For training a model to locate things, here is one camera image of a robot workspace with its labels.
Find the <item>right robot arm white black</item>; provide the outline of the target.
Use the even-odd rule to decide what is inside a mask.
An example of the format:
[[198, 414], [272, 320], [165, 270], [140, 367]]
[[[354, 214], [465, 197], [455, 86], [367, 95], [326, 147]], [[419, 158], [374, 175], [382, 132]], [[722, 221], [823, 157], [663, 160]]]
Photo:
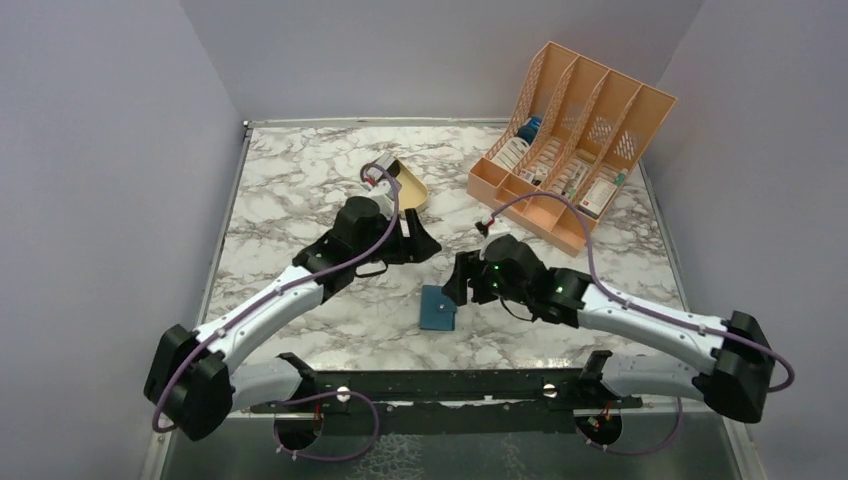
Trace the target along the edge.
[[531, 320], [607, 332], [656, 350], [645, 358], [613, 355], [582, 374], [577, 393], [589, 406], [648, 394], [698, 400], [743, 423], [763, 417], [776, 361], [747, 313], [723, 319], [626, 296], [587, 273], [546, 266], [510, 234], [457, 254], [442, 292], [458, 306], [514, 302]]

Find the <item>blue card holder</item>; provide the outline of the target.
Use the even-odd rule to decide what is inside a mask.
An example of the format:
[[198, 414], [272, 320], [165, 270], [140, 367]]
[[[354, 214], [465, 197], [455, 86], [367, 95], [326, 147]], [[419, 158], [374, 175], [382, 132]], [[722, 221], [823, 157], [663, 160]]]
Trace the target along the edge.
[[437, 285], [421, 288], [419, 322], [421, 330], [450, 332], [455, 330], [458, 307]]

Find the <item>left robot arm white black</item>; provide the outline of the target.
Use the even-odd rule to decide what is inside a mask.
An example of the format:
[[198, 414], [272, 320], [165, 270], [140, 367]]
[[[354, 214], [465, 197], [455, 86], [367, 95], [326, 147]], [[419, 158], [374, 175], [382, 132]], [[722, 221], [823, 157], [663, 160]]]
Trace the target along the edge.
[[347, 199], [332, 227], [247, 302], [194, 330], [162, 334], [143, 387], [154, 431], [205, 438], [261, 393], [243, 362], [274, 333], [346, 288], [360, 266], [418, 264], [441, 249], [415, 210]]

